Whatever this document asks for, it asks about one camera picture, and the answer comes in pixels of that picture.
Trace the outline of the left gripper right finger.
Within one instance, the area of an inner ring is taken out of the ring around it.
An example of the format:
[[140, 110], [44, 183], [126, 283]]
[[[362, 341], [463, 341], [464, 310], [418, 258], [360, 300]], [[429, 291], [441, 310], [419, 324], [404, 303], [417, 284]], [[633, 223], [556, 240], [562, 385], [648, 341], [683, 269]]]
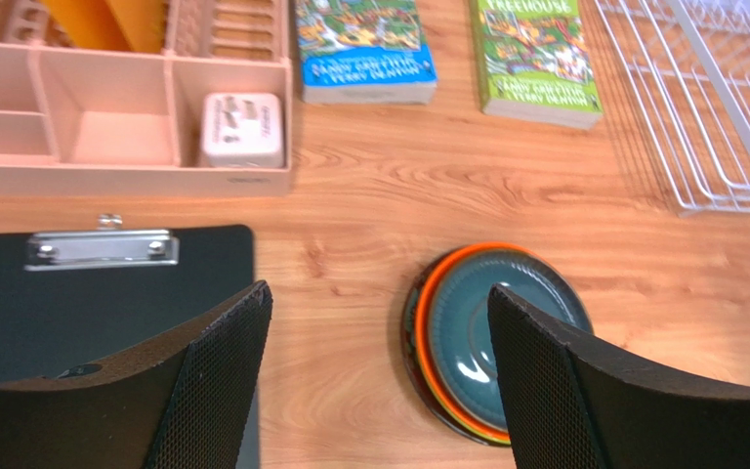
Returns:
[[510, 289], [487, 299], [520, 468], [750, 468], [750, 386], [628, 352]]

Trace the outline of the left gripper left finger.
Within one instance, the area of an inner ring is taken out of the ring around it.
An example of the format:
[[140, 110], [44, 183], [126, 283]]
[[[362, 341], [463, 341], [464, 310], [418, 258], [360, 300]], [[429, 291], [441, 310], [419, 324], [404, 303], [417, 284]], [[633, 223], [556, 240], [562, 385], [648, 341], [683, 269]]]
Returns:
[[249, 468], [273, 299], [208, 312], [50, 378], [0, 383], [0, 468]]

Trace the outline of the dark brown plate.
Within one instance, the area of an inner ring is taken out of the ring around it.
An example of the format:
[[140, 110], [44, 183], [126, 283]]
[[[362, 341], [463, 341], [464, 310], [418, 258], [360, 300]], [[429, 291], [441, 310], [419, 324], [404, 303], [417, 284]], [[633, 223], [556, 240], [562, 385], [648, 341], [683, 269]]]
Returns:
[[499, 284], [550, 316], [591, 332], [577, 293], [547, 262], [505, 243], [465, 246], [437, 265], [419, 300], [427, 373], [441, 404], [472, 432], [505, 442], [507, 424], [488, 326]]

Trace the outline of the orange plate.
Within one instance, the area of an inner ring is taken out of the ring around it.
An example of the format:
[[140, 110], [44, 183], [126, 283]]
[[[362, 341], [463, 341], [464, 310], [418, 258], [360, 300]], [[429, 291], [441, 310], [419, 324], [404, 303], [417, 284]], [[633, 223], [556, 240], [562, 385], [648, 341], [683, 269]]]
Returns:
[[534, 253], [512, 243], [501, 241], [481, 242], [457, 247], [451, 254], [447, 255], [440, 264], [432, 271], [428, 282], [422, 289], [416, 308], [415, 325], [413, 329], [414, 343], [417, 349], [417, 358], [422, 367], [428, 384], [437, 394], [438, 401], [445, 407], [447, 412], [462, 422], [466, 427], [478, 435], [483, 435], [488, 439], [498, 442], [510, 442], [507, 427], [491, 425], [480, 422], [478, 418], [473, 417], [465, 407], [456, 402], [451, 392], [447, 390], [438, 375], [438, 369], [432, 357], [431, 339], [430, 339], [430, 317], [433, 304], [433, 297], [438, 286], [443, 280], [448, 270], [453, 268], [456, 263], [470, 255], [481, 254], [499, 250], [504, 253], [522, 255], [527, 260], [537, 260], [539, 257]]

